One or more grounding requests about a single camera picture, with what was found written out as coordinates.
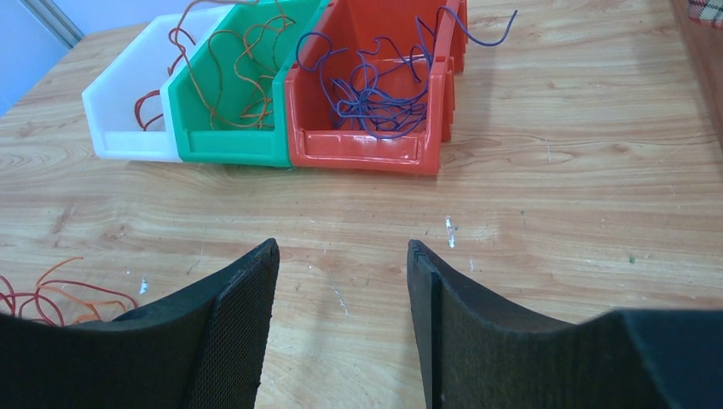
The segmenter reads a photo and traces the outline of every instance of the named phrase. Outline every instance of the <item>white plastic bin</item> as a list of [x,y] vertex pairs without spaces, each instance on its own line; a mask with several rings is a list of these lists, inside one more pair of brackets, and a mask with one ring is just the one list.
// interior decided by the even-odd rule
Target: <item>white plastic bin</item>
[[[191,11],[183,21],[182,29],[197,44],[203,43],[232,7]],[[149,98],[143,103],[143,120],[148,121],[159,113],[164,114],[147,131],[141,130],[134,114],[136,101],[140,97],[155,89],[162,89],[165,82],[171,79],[168,67],[179,56],[179,51],[168,40],[168,32],[176,27],[180,19],[181,14],[155,18],[83,91],[85,115],[98,158],[182,162],[178,157],[176,137],[166,125],[170,122],[171,113],[162,108],[164,95]],[[196,47],[181,33],[178,38],[186,46],[186,54],[190,58]],[[182,60],[176,65],[174,76],[184,64]]]

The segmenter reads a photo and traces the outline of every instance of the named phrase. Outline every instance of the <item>blue wire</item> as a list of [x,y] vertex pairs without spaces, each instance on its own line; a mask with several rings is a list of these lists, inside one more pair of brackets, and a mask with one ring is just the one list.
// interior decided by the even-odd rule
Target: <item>blue wire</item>
[[[453,16],[456,20],[456,24],[462,29],[468,38],[470,38],[474,43],[484,47],[494,47],[503,43],[507,38],[507,35],[512,27],[512,23],[518,13],[517,10],[514,11],[512,17],[507,23],[507,27],[505,29],[505,33],[502,35],[502,38],[493,43],[486,43],[474,38],[465,28],[465,25],[460,17],[447,6],[442,6],[437,10],[434,30],[425,24],[425,22],[418,16],[415,18],[415,25],[417,36],[419,38],[419,44],[414,45],[409,50],[409,57],[405,59],[402,52],[389,37],[376,37],[373,40],[376,44],[376,49],[374,51],[356,51],[356,54],[361,60],[361,64],[351,70],[349,81],[344,81],[341,78],[328,79],[328,82],[331,84],[333,89],[333,95],[337,100],[336,102],[334,102],[332,96],[329,94],[327,82],[324,77],[324,67],[330,57],[348,51],[349,49],[343,48],[334,50],[331,38],[321,32],[307,32],[301,36],[296,47],[296,60],[298,66],[306,72],[318,71],[321,88],[330,106],[329,115],[334,129],[340,129],[347,121],[350,120],[352,122],[352,129],[358,127],[360,130],[364,130],[369,135],[377,139],[396,139],[408,135],[414,131],[414,129],[416,129],[422,121],[426,120],[427,104],[420,101],[429,92],[429,71],[432,66],[434,48],[437,45],[437,31],[439,30],[440,18],[442,12],[444,11]],[[422,33],[423,28],[431,34],[432,52],[428,50],[425,44]],[[311,68],[305,67],[299,59],[301,44],[303,40],[309,36],[322,37],[327,40],[327,43],[329,44],[329,50],[322,55]],[[381,52],[382,41],[386,41],[391,45],[400,62],[384,72],[379,72],[379,69],[373,63],[367,62],[365,55],[378,55]],[[420,55],[416,55],[414,53],[415,50],[418,50]],[[389,74],[390,72],[394,72],[403,66],[409,67],[414,82],[421,83],[422,79],[417,73],[417,68],[414,67],[414,62],[417,60],[423,60],[427,68],[427,79],[424,82],[422,90],[417,95],[408,98],[395,98],[378,88],[379,80],[383,76]],[[355,78],[358,77],[360,70],[363,75],[363,86],[362,88],[357,89],[354,86],[354,82]],[[395,135],[380,135],[377,133],[378,131],[395,133]]]

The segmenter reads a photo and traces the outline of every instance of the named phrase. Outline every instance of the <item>orange plastic bin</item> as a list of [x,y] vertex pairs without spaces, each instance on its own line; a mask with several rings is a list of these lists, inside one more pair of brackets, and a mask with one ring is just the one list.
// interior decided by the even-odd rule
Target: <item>orange plastic bin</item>
[[[374,39],[387,36],[402,52],[419,44],[415,17],[433,27],[441,6],[452,9],[467,23],[466,0],[332,0],[315,30],[331,39],[333,49],[348,48],[343,54],[328,58],[323,81],[348,78],[358,65],[357,50],[377,48]],[[333,128],[329,118],[331,106],[321,87],[318,72],[308,72],[295,64],[286,76],[286,117],[289,152],[294,166],[386,170],[436,175],[439,172],[439,151],[442,141],[451,139],[454,121],[454,74],[464,69],[467,36],[449,13],[439,13],[437,42],[433,62],[428,71],[429,89],[426,119],[401,137],[378,139],[350,125]],[[430,37],[427,45],[432,50]],[[313,66],[329,51],[325,38],[311,36],[299,52],[303,66]],[[399,64],[392,47],[382,47],[367,62],[382,72]],[[426,63],[420,72],[427,73]],[[379,80],[379,87],[395,97],[416,95],[423,84],[410,80],[410,70],[395,70]],[[379,132],[393,136],[391,132]]]

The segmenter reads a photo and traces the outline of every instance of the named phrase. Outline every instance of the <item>fabric texture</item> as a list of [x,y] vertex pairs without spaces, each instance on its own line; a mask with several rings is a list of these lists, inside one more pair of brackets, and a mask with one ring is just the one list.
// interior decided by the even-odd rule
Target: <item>fabric texture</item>
[[723,29],[723,0],[688,0],[688,17],[702,26]]

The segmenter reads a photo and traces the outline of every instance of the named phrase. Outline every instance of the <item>table surface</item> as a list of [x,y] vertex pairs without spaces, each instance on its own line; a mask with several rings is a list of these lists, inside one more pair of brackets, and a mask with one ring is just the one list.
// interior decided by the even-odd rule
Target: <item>table surface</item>
[[[99,160],[80,93],[142,27],[88,36],[0,119],[3,273],[84,256],[58,276],[148,303],[276,238],[258,407],[423,407],[410,239],[563,320],[723,306],[723,155],[670,4],[514,7],[470,43],[437,178]],[[472,33],[511,12],[470,0]]]

